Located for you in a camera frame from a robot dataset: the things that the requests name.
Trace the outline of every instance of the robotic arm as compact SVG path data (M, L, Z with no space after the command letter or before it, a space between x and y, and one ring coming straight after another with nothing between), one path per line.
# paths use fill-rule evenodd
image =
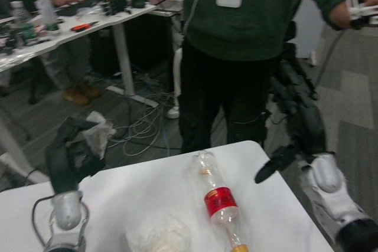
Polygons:
M346 0L349 14L351 17L351 25L354 29L361 29L365 25L378 25L378 5L365 7L360 0Z
M47 244L41 241L45 246L44 252L85 251L84 230L89 210L82 202L79 182L99 172L105 161L93 154L85 140L76 140L76 137L95 125L69 117L46 149L47 168L54 189L54 210L50 216L51 238Z
M290 30L295 31L295 23ZM318 94L297 62L295 50L294 44L285 44L281 63L272 79L274 99L280 111L287 115L286 129L291 144L273 153L255 181L264 181L297 159L302 189L325 232L344 252L376 252L378 225L350 198L334 154L327 152L324 124L314 103Z

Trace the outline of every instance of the red bottle label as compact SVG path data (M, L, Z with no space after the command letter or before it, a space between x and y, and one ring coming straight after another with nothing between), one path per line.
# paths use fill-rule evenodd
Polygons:
M224 208L237 207L231 190L227 187L220 187L207 193L205 204L210 217Z

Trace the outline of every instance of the plastic bottle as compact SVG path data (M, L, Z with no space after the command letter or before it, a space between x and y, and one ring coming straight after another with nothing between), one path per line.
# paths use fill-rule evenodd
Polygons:
M249 252L242 237L240 209L226 186L211 152L193 156L194 169L205 195L204 201L213 224L223 227L229 236L232 252Z
M31 15L24 8L22 1L12 1L13 16L17 28L21 30L22 36L26 44L31 44L38 41L38 35L35 32L34 25L31 22Z
M35 6L43 17L46 25L46 31L49 35L60 35L59 25L57 23L57 14L50 0L37 0Z

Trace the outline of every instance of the black pants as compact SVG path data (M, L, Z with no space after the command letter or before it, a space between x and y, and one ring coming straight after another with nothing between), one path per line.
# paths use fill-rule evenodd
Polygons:
M210 148L211 127L223 106L227 142L263 142L270 77L277 58L226 61L210 57L183 43L181 63L180 133L182 153Z

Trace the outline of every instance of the white tissue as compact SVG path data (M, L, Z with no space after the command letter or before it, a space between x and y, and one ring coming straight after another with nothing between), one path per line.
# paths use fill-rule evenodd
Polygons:
M83 136L91 151L98 155L100 159L103 159L107 147L107 139L109 136L116 133L116 130L113 129L113 123L107 121L100 113L96 111L92 111L86 120L98 123L91 129L83 131Z
M191 243L189 228L175 217L164 219L148 237L127 238L134 252L188 252Z

